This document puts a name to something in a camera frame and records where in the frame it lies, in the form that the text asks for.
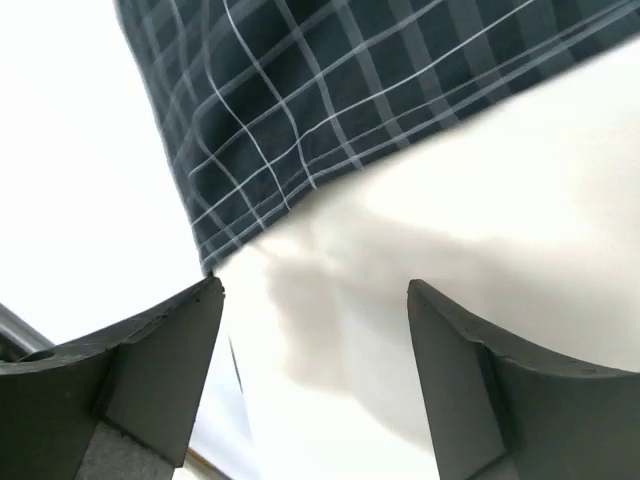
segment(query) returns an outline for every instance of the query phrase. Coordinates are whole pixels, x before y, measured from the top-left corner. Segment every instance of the plaid fabric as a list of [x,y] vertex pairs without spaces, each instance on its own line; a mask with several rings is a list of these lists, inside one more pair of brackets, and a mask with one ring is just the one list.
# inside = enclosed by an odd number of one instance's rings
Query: plaid fabric
[[640,31],[640,0],[118,2],[205,273],[313,189]]

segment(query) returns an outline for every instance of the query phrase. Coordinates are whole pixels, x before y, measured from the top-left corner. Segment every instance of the white background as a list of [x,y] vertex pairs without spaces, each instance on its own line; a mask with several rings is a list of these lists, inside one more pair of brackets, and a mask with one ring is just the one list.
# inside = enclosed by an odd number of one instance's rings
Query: white background
[[[59,343],[198,281],[187,218],[111,2],[7,3],[0,59],[0,302]],[[246,478],[248,428],[223,340],[194,446]]]

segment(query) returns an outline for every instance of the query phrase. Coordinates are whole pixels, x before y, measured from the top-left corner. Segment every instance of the metal rail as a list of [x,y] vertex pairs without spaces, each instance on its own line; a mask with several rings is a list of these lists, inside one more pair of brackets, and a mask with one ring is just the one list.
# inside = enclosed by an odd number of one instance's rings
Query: metal rail
[[0,303],[0,361],[15,362],[54,344]]

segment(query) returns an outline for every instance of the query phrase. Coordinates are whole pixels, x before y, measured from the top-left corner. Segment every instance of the white surface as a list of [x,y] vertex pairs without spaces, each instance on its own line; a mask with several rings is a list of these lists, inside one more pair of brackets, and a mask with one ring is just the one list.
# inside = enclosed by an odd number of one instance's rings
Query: white surface
[[[0,301],[54,342],[201,278],[197,252],[110,2],[11,2],[0,15]],[[194,446],[255,478],[216,347]]]
[[229,261],[265,480],[438,478],[412,278],[538,344],[640,371],[639,85],[636,39],[324,189]]

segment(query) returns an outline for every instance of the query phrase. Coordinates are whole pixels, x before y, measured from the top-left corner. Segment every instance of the dark plaid cloth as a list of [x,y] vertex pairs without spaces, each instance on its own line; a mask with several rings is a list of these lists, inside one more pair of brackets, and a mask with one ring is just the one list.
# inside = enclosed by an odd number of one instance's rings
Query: dark plaid cloth
[[118,1],[206,273],[313,189],[640,31],[640,0]]

